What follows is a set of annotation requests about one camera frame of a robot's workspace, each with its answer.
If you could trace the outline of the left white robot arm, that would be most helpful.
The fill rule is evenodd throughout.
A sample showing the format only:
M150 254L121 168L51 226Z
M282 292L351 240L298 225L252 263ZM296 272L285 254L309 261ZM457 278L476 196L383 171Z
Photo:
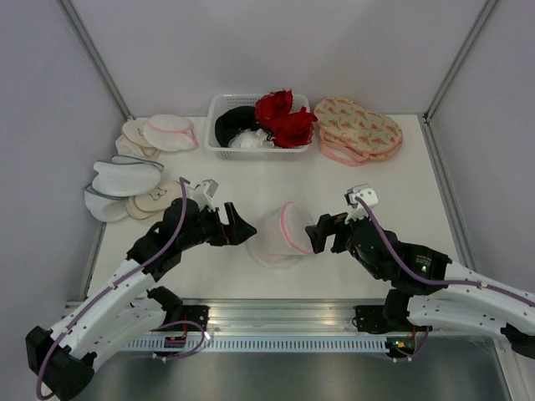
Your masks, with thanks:
M158 282L195 246L239 246L256 235L231 202L225 212L228 222L222 223L216 208L186 197L174 200L98 292L51 328L33 328L25 344L28 366L38 377L37 398L71 400L140 335L185 326L183 301Z

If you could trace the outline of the white mesh pink-zipper laundry bag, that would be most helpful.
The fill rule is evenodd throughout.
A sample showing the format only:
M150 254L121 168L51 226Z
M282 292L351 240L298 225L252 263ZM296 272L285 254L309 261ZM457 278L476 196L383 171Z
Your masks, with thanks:
M303 206L288 202L257 223L257 234L246 242L247 251L261 266L287 270L313 255L305 231L312 224L312 218Z

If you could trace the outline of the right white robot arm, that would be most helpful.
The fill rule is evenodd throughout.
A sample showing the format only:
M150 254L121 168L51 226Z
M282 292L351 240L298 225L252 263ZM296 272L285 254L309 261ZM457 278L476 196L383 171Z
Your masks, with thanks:
M485 277L428 246L400 241L374 217L348 220L346 214L320 216L307 226L314 253L329 236L333 253L348 252L374 279L393 287L381 310L384 325L410 324L488 330L505 338L513 352L534 357L534 295Z

